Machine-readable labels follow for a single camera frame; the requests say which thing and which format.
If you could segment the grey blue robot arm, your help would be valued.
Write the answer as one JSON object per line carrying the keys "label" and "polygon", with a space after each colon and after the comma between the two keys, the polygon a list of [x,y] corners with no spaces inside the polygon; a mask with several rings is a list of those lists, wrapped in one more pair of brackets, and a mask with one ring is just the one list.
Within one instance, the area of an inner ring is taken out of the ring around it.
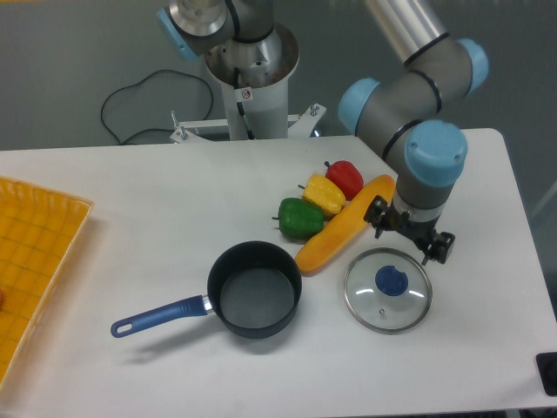
{"label": "grey blue robot arm", "polygon": [[[367,6],[406,71],[389,84],[360,79],[339,101],[343,126],[398,176],[391,198],[365,205],[365,219],[377,233],[411,240],[425,260],[444,263],[454,236],[436,224],[463,171],[467,141],[438,115],[485,81],[487,56],[474,41],[451,38],[424,1]],[[172,1],[158,21],[178,54],[203,58],[220,83],[231,139],[287,135],[288,80],[299,47],[275,20],[272,2]]]}

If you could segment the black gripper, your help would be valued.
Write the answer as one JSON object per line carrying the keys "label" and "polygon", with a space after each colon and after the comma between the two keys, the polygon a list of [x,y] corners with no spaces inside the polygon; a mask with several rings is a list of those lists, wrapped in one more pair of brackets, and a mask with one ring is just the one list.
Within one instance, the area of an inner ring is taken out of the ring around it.
{"label": "black gripper", "polygon": [[439,217],[428,221],[410,220],[406,212],[398,212],[394,205],[388,208],[387,201],[377,195],[368,206],[364,221],[375,230],[374,237],[378,239],[386,231],[395,231],[411,240],[422,250],[424,257],[421,265],[428,261],[445,264],[453,250],[455,236],[448,232],[435,232]]}

